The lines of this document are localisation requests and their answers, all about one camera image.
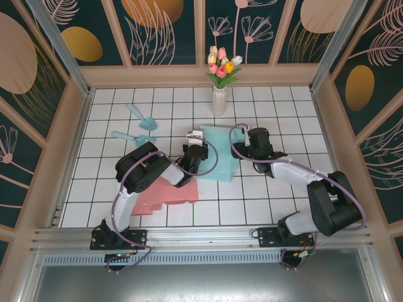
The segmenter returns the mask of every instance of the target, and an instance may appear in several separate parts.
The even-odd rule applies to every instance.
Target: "white tiled floor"
[[[301,164],[332,172],[331,161],[307,87],[227,88],[225,114],[214,118],[211,87],[99,89],[89,114],[71,188],[60,226],[95,227],[110,211],[115,197],[115,164],[135,148],[133,142],[112,138],[112,131],[133,136],[150,134],[155,145],[181,156],[184,136],[200,125],[232,126],[257,123],[270,132],[276,151],[285,151]],[[158,129],[139,128],[126,105],[135,103],[144,116],[153,116]],[[258,225],[276,223],[306,208],[305,193],[289,184],[258,174],[241,162],[231,183],[198,179],[200,200],[194,204],[164,204],[149,216],[134,216],[133,227]]]

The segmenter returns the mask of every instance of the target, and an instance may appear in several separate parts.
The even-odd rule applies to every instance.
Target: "leaf illustration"
[[[77,0],[44,0],[54,23],[67,25],[79,11]]]

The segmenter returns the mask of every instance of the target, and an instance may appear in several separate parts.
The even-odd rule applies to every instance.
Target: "dark green wallpaper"
[[[193,0],[113,0],[133,65],[196,64]]]
[[[355,134],[403,88],[401,7],[382,3],[334,81]]]
[[[216,44],[230,58],[240,55],[243,64],[269,62],[285,0],[245,2],[246,7],[242,1],[206,0],[206,63],[210,46]]]
[[[15,227],[41,152],[0,113],[0,224]]]
[[[403,219],[403,106],[361,145],[372,183],[389,223]]]
[[[0,97],[46,138],[65,82],[10,0],[0,22]]]

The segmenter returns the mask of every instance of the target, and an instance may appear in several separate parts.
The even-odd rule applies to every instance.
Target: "artificial tulip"
[[[223,58],[226,58],[226,57],[227,57],[227,52],[225,51],[225,48],[220,47],[217,58],[219,58],[219,60],[222,60]]]
[[[226,63],[225,69],[226,69],[227,73],[230,74],[232,72],[232,69],[234,69],[234,63],[232,63],[232,62]]]
[[[228,63],[228,62],[229,62],[228,58],[227,58],[227,57],[224,57],[224,58],[220,61],[220,65],[221,65],[221,66],[225,66],[226,63]]]
[[[234,63],[235,67],[237,67],[242,63],[242,57],[237,55],[236,57],[232,58],[231,62]]]
[[[227,71],[225,69],[224,66],[221,66],[217,69],[216,72],[217,77],[219,77],[220,79],[222,79],[223,77],[225,77],[227,75]]]
[[[219,50],[217,49],[217,46],[210,46],[210,53],[212,53],[214,55],[214,57],[217,56],[217,54],[219,53]]]
[[[215,74],[216,72],[217,72],[217,69],[219,68],[217,65],[215,65],[215,64],[210,64],[209,66],[208,66],[208,68],[210,69],[210,72],[212,73],[212,74]]]
[[[216,63],[216,61],[217,61],[217,59],[216,59],[216,57],[214,56],[214,54],[210,54],[210,55],[208,55],[208,58],[207,58],[207,63],[210,65],[210,64],[215,64]]]

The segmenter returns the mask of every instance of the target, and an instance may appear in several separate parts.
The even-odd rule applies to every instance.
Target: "glass vase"
[[[216,117],[220,117],[224,114],[225,111],[225,101],[227,100],[227,92],[225,88],[219,89],[217,87],[213,88],[213,115]]]

